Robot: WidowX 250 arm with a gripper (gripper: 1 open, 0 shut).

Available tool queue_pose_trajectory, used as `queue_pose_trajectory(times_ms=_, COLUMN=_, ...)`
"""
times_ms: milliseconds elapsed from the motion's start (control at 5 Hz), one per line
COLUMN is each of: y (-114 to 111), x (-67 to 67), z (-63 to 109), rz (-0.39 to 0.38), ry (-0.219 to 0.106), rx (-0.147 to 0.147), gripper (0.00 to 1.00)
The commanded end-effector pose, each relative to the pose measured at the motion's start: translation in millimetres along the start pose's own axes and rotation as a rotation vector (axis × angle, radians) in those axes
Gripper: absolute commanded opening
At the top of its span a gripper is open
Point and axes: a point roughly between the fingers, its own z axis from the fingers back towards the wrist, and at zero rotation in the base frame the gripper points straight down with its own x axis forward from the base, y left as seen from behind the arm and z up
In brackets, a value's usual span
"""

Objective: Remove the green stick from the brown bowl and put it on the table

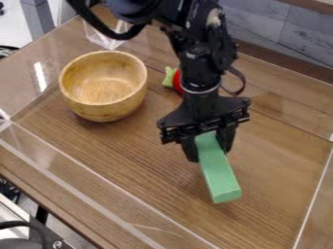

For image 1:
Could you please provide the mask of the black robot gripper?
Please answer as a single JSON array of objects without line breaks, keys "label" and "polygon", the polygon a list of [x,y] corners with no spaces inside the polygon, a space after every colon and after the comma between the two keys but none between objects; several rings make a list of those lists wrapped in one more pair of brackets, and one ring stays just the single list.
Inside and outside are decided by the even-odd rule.
[{"label": "black robot gripper", "polygon": [[185,94],[181,105],[158,120],[162,143],[180,143],[189,161],[199,162],[196,138],[216,131],[223,151],[233,147],[239,124],[251,119],[248,97]]}]

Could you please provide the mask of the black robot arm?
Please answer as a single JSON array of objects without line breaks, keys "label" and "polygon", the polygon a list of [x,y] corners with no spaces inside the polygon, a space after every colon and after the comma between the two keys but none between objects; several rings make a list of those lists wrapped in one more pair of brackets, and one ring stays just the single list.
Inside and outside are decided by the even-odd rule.
[{"label": "black robot arm", "polygon": [[106,7],[132,27],[118,33],[94,14],[86,0],[67,0],[89,24],[109,38],[125,41],[149,25],[166,34],[180,60],[184,100],[158,120],[164,143],[182,146],[186,158],[200,160],[197,138],[213,133],[219,148],[228,153],[239,124],[251,119],[252,100],[240,91],[223,96],[223,75],[243,77],[233,67],[239,46],[228,32],[227,16],[219,0],[106,0]]}]

